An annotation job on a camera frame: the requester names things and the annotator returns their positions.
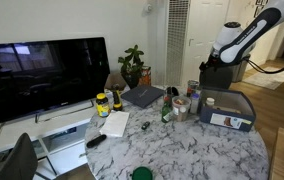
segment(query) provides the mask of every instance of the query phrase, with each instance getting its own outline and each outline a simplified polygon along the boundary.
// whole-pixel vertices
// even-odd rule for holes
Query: remote control
[[[98,136],[97,138],[89,141],[87,144],[86,144],[86,147],[87,148],[92,148],[94,146],[97,146],[99,145],[102,141],[104,141],[106,139],[106,135],[101,135],[101,136]]]

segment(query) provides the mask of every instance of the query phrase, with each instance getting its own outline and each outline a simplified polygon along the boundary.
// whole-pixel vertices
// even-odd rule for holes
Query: marble table
[[[88,165],[96,179],[131,179],[139,166],[152,170],[156,180],[267,179],[269,160],[260,134],[242,132],[196,121],[161,122],[162,98],[145,109],[126,101],[130,112],[124,136],[108,137],[86,149]],[[94,115],[85,141],[99,135],[106,118]],[[141,126],[149,121],[144,131]]]

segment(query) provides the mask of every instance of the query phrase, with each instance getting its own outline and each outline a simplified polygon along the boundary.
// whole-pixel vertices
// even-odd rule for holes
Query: white paper
[[[100,130],[101,134],[113,137],[122,137],[130,113],[117,111],[111,113]]]

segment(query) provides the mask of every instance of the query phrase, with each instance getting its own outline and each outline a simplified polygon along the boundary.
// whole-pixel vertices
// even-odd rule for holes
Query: power cord
[[[279,69],[279,70],[276,70],[276,71],[266,71],[249,59],[245,59],[245,61],[247,61],[248,64],[250,64],[250,66],[252,66],[256,71],[258,71],[260,73],[276,74],[276,73],[280,73],[280,72],[284,71],[284,67]]]

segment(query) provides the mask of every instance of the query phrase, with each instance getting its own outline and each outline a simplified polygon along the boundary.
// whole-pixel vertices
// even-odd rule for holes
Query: container lid
[[[213,98],[206,98],[206,102],[209,102],[209,103],[214,103],[215,100]]]
[[[153,180],[153,175],[149,168],[141,166],[133,171],[132,180]]]
[[[199,97],[200,97],[199,94],[196,94],[196,93],[192,94],[192,98],[194,98],[194,99],[198,99]]]
[[[99,93],[98,95],[96,95],[97,99],[104,99],[105,98],[105,94],[104,93]]]
[[[180,112],[181,112],[181,113],[186,112],[186,108],[185,108],[184,106],[180,107]]]

